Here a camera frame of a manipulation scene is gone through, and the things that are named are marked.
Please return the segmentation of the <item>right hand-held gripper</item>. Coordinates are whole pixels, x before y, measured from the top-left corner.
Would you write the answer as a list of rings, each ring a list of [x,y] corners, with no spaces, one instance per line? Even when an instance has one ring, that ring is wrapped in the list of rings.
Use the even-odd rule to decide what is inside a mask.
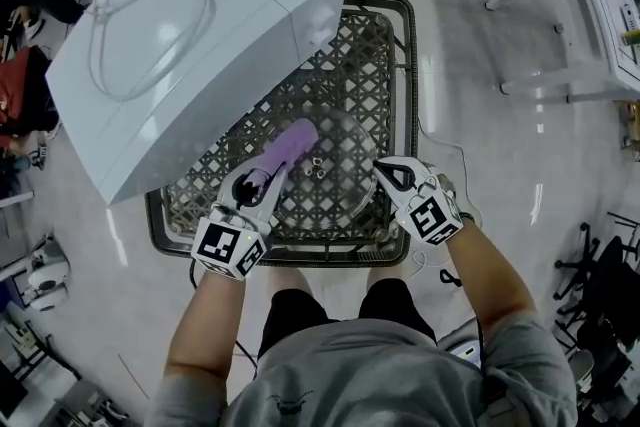
[[[418,159],[383,157],[374,161],[373,171],[397,207],[400,227],[415,240],[437,246],[464,227],[453,192]]]

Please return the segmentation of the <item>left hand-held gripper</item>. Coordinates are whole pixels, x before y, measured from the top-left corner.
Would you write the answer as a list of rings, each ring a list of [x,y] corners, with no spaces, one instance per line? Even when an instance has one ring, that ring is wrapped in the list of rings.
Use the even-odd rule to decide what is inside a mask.
[[[285,165],[273,172],[258,168],[265,180],[255,217],[239,209],[256,205],[260,191],[259,179],[252,178],[256,170],[252,164],[242,164],[224,178],[217,202],[200,219],[191,247],[191,257],[207,271],[239,281],[270,250],[270,219],[288,175]]]

